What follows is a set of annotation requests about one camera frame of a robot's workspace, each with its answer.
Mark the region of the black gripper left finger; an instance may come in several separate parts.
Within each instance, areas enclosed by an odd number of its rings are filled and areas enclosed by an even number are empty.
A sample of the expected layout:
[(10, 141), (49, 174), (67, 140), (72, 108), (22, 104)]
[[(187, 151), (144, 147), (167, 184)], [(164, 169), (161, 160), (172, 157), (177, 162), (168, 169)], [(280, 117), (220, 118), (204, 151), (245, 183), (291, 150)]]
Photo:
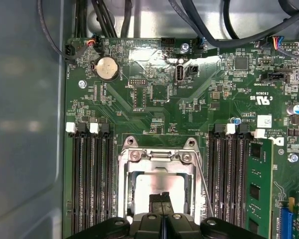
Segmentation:
[(163, 222), (164, 193), (149, 196), (149, 212), (134, 215), (130, 223), (113, 217), (70, 236), (71, 239), (159, 239)]

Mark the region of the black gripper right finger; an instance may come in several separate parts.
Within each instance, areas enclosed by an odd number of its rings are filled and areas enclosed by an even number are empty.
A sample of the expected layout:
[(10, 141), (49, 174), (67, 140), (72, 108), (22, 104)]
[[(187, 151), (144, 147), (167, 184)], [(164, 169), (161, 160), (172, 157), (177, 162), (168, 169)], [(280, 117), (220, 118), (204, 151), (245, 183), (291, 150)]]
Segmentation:
[(162, 193), (162, 212), (166, 216), (169, 239), (262, 239), (263, 237), (218, 218), (209, 217), (196, 224), (188, 214), (175, 213), (169, 192)]

